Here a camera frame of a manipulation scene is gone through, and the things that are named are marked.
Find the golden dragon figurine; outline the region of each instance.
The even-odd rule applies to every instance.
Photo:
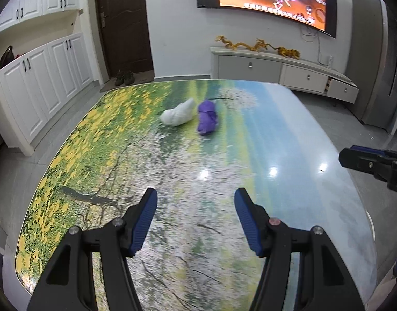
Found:
[[[243,42],[239,42],[236,44],[233,44],[232,41],[229,41],[228,39],[226,39],[225,36],[220,35],[216,37],[216,42],[222,42],[225,44],[225,47],[231,50],[236,50],[237,47],[239,46],[243,46],[248,50],[251,51],[259,51],[259,49],[264,48],[264,49],[268,49],[268,46],[271,47],[273,50],[277,50],[278,54],[283,56],[283,57],[289,57],[289,58],[295,58],[295,59],[300,59],[301,54],[299,51],[295,50],[295,49],[286,49],[285,47],[273,47],[270,43],[266,43],[264,40],[261,40],[260,38],[256,39],[256,44],[254,45],[254,47],[249,46],[246,43]]]

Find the bag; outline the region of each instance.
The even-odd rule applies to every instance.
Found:
[[[15,56],[13,54],[13,46],[9,45],[5,53],[2,55],[0,59],[0,69],[5,67],[10,62],[14,61]]]

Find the shoe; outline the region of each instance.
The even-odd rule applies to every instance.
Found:
[[[131,71],[125,72],[124,82],[126,86],[131,85],[133,82],[135,82],[134,74]]]
[[[116,80],[115,80],[115,86],[118,87],[118,86],[122,85],[123,80],[124,80],[123,72],[119,70],[118,76],[116,77]]]

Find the purple cloth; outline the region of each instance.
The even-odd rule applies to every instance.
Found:
[[[212,133],[216,130],[217,125],[217,113],[216,113],[216,105],[206,99],[198,106],[198,119],[199,124],[197,131],[202,136]]]

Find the table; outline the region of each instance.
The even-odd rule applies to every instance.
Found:
[[[216,102],[219,125],[198,118],[160,124],[163,110],[193,97]],[[147,187],[158,208],[141,251],[128,259],[144,310],[248,310],[264,259],[251,252],[233,195],[245,187],[291,227],[324,227],[364,301],[376,284],[365,209],[338,151],[297,97],[278,84],[192,80],[111,91],[66,140],[28,209],[16,272],[32,292],[69,226],[96,228],[121,216]],[[297,255],[285,309],[292,309]],[[107,309],[100,259],[98,307]]]

